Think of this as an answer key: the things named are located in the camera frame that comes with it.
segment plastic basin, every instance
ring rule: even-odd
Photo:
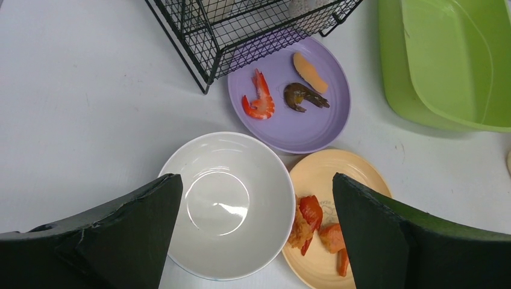
[[[511,132],[507,0],[379,1],[385,95],[405,119]]]

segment table surface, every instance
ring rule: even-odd
[[[511,135],[440,131],[391,110],[376,0],[320,41],[352,95],[350,119],[332,146],[371,162],[401,202],[511,234]],[[26,232],[126,194],[199,135],[249,133],[227,80],[204,96],[143,0],[6,0],[0,43],[0,232]],[[280,156],[289,165],[300,158]],[[279,255],[231,282],[196,278],[167,259],[160,288],[306,286]]]

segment wire rack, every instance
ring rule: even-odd
[[[362,2],[316,0],[311,9],[309,0],[145,1],[204,94],[259,58],[318,32],[326,37]]]

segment yellow plate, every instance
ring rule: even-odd
[[[378,171],[358,155],[339,149],[327,149],[311,154],[301,160],[290,172],[298,197],[316,195],[323,208],[323,224],[339,223],[332,195],[335,173],[344,173],[373,190],[392,197],[387,184]],[[318,233],[314,233],[305,256],[299,249],[286,244],[283,255],[295,274],[310,288],[353,289],[355,282],[348,268],[346,277],[337,274],[337,255],[325,249]]]

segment bowl rim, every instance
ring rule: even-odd
[[[279,245],[279,248],[277,248],[277,250],[275,250],[275,253],[273,254],[273,256],[271,258],[269,258],[264,264],[260,265],[257,269],[255,269],[255,270],[253,270],[251,272],[248,272],[248,273],[245,273],[245,274],[242,274],[242,275],[239,275],[239,276],[235,276],[235,277],[232,277],[232,278],[214,278],[212,276],[202,275],[202,274],[197,273],[196,271],[194,271],[194,270],[192,270],[190,268],[187,268],[186,266],[184,266],[180,262],[178,262],[175,258],[173,258],[172,254],[170,254],[167,251],[167,257],[170,258],[172,260],[172,262],[174,262],[174,264],[176,264],[179,268],[183,269],[185,272],[190,273],[191,275],[194,275],[196,277],[199,277],[199,278],[202,278],[202,279],[206,279],[206,280],[209,280],[209,281],[234,281],[234,280],[243,279],[245,277],[251,276],[251,275],[261,271],[263,268],[265,268],[271,262],[273,262],[273,260],[278,256],[278,254],[282,251],[282,249],[286,245],[287,239],[289,237],[289,234],[291,233],[291,229],[292,229],[293,223],[295,221],[295,208],[296,208],[295,188],[293,186],[293,182],[291,180],[291,176],[289,175],[289,171],[288,171],[287,167],[284,165],[284,163],[282,162],[280,157],[268,145],[266,145],[264,142],[258,140],[255,137],[251,137],[250,135],[242,134],[242,133],[239,133],[239,132],[230,132],[230,131],[211,132],[211,133],[203,134],[203,135],[201,135],[199,137],[196,137],[196,138],[193,138],[193,139],[189,140],[188,142],[183,144],[179,149],[177,149],[169,157],[167,162],[165,162],[165,164],[161,168],[161,171],[158,174],[158,177],[160,177],[160,176],[162,176],[162,174],[164,174],[163,173],[164,169],[167,167],[167,165],[170,163],[170,161],[173,159],[173,157],[176,156],[177,154],[179,154],[186,147],[188,147],[188,146],[190,146],[190,145],[192,145],[192,144],[194,144],[194,143],[196,143],[196,142],[198,142],[198,141],[200,141],[200,140],[202,140],[204,138],[208,138],[208,137],[212,137],[212,136],[217,136],[217,135],[234,135],[236,137],[245,138],[245,139],[247,139],[249,141],[252,141],[252,142],[258,144],[263,149],[268,151],[271,154],[271,156],[274,159],[277,160],[277,162],[279,163],[280,169],[282,169],[282,170],[284,170],[286,172],[286,181],[287,181],[287,184],[289,185],[289,187],[291,188],[291,193],[292,193],[292,198],[291,198],[291,200],[292,200],[292,213],[291,213],[290,223],[287,226],[287,232],[286,232],[286,235],[285,235],[286,238],[281,242],[281,244]]]

